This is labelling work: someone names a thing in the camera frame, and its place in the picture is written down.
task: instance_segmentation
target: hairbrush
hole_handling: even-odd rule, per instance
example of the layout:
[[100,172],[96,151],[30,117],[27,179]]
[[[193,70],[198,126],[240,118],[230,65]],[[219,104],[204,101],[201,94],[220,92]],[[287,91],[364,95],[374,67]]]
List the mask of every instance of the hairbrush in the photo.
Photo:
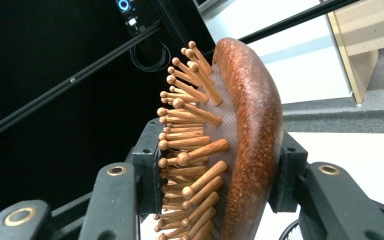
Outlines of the hairbrush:
[[195,42],[168,68],[157,114],[163,212],[158,239],[254,239],[283,136],[276,86],[257,54],[221,39],[210,65]]

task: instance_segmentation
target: brass ring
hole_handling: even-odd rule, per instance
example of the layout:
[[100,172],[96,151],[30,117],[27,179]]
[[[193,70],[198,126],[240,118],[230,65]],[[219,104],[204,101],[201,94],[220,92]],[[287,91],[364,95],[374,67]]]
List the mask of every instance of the brass ring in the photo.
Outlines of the brass ring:
[[319,166],[319,170],[320,172],[324,173],[324,174],[328,174],[328,175],[339,175],[341,172],[334,166],[331,166],[331,165],[320,165]]
[[115,166],[108,169],[107,173],[110,176],[118,176],[126,172],[126,168],[122,166]]
[[[24,218],[20,219],[20,220],[14,220],[13,218],[18,214],[18,213],[21,213],[21,212],[24,212],[24,211],[27,211],[29,214],[27,216],[25,216]],[[28,222],[30,221],[30,219],[32,219],[34,217],[34,215],[36,215],[36,208],[32,208],[32,207],[26,207],[26,208],[20,208],[12,213],[10,213],[6,218],[5,218],[5,225],[7,225],[8,227],[14,227],[14,226],[18,226],[20,224],[23,224],[25,222]]]

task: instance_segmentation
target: black cable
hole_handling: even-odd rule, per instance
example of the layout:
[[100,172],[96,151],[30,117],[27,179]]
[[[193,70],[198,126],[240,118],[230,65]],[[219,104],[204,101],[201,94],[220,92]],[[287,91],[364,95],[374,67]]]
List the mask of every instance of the black cable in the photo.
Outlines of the black cable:
[[169,65],[170,65],[170,59],[171,59],[171,54],[170,54],[170,50],[168,49],[168,47],[160,42],[161,44],[161,58],[160,60],[152,65],[152,66],[144,66],[142,65],[140,62],[139,62],[139,59],[137,57],[137,54],[136,54],[136,46],[134,46],[133,48],[130,49],[130,59],[132,60],[132,63],[140,70],[144,71],[144,72],[158,72],[158,71],[161,71],[165,68],[167,68]]
[[351,3],[357,2],[359,0],[329,0],[327,2],[322,2],[317,6],[309,8],[303,12],[300,12],[292,17],[284,19],[280,22],[277,22],[273,25],[270,25],[266,28],[258,30],[254,33],[251,33],[245,37],[239,39],[239,41],[250,44],[252,42],[258,41],[262,38],[268,37],[280,31],[286,30],[288,28],[294,27],[298,24],[311,20],[313,18],[319,17],[323,14],[338,10],[339,8],[348,6]]
[[279,240],[290,240],[289,234],[298,226],[298,219],[293,221],[280,235]]
[[142,34],[137,35],[136,37],[130,39],[120,47],[114,49],[107,55],[103,56],[102,58],[98,59],[94,63],[85,67],[78,73],[74,74],[72,77],[69,77],[65,81],[61,82],[57,86],[47,91],[46,93],[40,95],[33,101],[27,103],[17,111],[11,113],[10,115],[2,119],[0,121],[0,134],[6,129],[16,124],[17,122],[29,116],[36,110],[43,107],[46,103],[58,97],[59,95],[61,95],[62,93],[70,89],[72,86],[74,86],[75,84],[81,82],[82,80],[84,80],[86,77],[88,77],[92,73],[96,72],[101,67],[105,66],[115,58],[119,57],[121,54],[125,53],[127,50],[136,46],[136,44],[142,42],[143,40],[147,39],[148,37],[156,33],[160,29],[161,27],[160,25],[161,25],[160,22],[157,21],[156,23],[154,23],[153,25],[145,29],[142,32]]

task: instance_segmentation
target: hairbrush bristle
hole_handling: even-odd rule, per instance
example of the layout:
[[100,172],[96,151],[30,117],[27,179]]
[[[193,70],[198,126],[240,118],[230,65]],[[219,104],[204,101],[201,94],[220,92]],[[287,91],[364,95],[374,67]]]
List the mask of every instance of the hairbrush bristle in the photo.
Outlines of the hairbrush bristle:
[[222,117],[199,108],[210,99],[213,105],[223,102],[208,74],[213,69],[196,48],[182,49],[190,60],[188,66],[173,58],[174,67],[168,68],[167,82],[170,92],[162,91],[161,101],[175,109],[159,108],[163,132],[158,136],[163,156],[158,160],[160,176],[165,184],[162,209],[169,211],[158,215],[156,232],[163,231],[158,239],[212,239],[214,230],[214,206],[220,196],[217,191],[223,185],[220,177],[228,168],[221,159],[207,167],[209,156],[227,151],[226,139],[211,141],[204,135],[206,124],[219,126]]

